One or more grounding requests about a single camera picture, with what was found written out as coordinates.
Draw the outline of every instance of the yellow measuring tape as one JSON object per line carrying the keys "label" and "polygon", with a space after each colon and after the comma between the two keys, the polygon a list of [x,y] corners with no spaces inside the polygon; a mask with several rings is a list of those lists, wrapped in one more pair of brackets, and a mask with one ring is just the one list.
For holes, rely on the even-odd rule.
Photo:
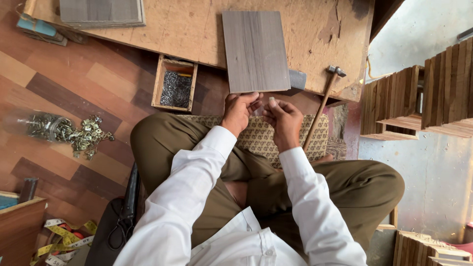
{"label": "yellow measuring tape", "polygon": [[[74,235],[73,233],[71,233],[71,232],[67,231],[66,229],[58,226],[59,224],[63,224],[63,223],[69,225],[69,227],[71,229],[74,229],[74,230],[77,230],[77,229],[81,228],[82,226],[84,226],[85,228],[87,228],[87,230],[90,233],[92,233],[92,236],[86,237],[84,239],[80,239],[76,235]],[[92,241],[94,239],[94,235],[97,231],[97,226],[92,221],[88,221],[88,222],[86,222],[86,223],[84,223],[83,225],[80,225],[80,226],[74,226],[74,225],[69,224],[68,222],[66,222],[63,219],[51,219],[51,220],[47,220],[44,223],[44,227],[46,227],[47,229],[51,230],[52,232],[60,235],[61,237],[58,238],[55,241],[55,243],[44,246],[42,248],[39,248],[36,255],[33,258],[31,258],[30,266],[35,265],[39,261],[39,257],[44,255],[44,254],[49,254],[48,258],[46,260],[46,263],[48,263],[50,265],[55,265],[55,266],[56,265],[66,265],[66,263],[63,262],[62,260],[60,260],[60,258],[55,257],[55,256],[51,255],[50,253],[52,251],[56,251],[56,250],[58,250],[58,251],[76,250],[76,249],[81,248],[84,245],[87,245],[87,244],[90,245],[92,243]],[[73,257],[73,255],[67,256],[68,259],[71,259],[72,257]]]}

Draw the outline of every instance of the hammer handle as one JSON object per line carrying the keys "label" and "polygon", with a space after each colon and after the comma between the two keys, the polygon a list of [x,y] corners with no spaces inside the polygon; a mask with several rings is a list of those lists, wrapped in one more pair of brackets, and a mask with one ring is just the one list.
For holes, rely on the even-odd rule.
{"label": "hammer handle", "polygon": [[335,79],[338,77],[337,72],[333,73],[332,78],[329,80],[327,84],[327,89],[325,90],[325,95],[324,99],[320,103],[319,109],[317,110],[317,114],[315,115],[314,121],[312,122],[312,125],[310,126],[309,133],[307,134],[306,141],[304,141],[304,145],[302,146],[302,149],[304,152],[307,151],[307,148],[309,147],[310,139],[312,139],[312,135],[314,134],[315,131],[315,126],[317,125],[317,122],[319,121],[320,116],[322,115],[322,111],[324,110],[325,104],[327,103],[328,96],[330,95],[330,92],[332,91],[332,85]]}

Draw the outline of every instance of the wooden workbench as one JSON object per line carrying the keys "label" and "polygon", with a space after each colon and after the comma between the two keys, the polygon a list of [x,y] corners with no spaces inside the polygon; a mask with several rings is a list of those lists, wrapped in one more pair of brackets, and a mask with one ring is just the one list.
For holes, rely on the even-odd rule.
{"label": "wooden workbench", "polygon": [[[87,35],[226,68],[222,10],[278,10],[291,69],[307,73],[306,90],[323,94],[328,65],[340,66],[331,97],[358,102],[374,0],[143,0],[146,27],[81,30]],[[27,0],[26,14],[63,25],[59,0]]]}

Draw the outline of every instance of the hammer head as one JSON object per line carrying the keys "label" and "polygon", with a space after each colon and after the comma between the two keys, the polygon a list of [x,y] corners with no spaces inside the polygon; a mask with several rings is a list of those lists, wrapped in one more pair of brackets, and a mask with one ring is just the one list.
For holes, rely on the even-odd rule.
{"label": "hammer head", "polygon": [[331,73],[337,73],[337,75],[339,75],[342,78],[347,75],[347,73],[343,72],[343,70],[341,70],[339,67],[334,67],[332,65],[327,68],[327,71]]}

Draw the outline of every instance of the shirt sleeve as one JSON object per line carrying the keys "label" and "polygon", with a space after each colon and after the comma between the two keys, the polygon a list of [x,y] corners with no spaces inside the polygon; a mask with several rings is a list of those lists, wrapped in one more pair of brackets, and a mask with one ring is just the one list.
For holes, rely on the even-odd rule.
{"label": "shirt sleeve", "polygon": [[366,265],[366,254],[331,201],[324,176],[314,172],[302,148],[284,151],[279,158],[310,265]]}
{"label": "shirt sleeve", "polygon": [[204,209],[237,139],[213,127],[192,151],[173,158],[171,175],[146,200],[146,210],[114,266],[186,265],[192,225]]}

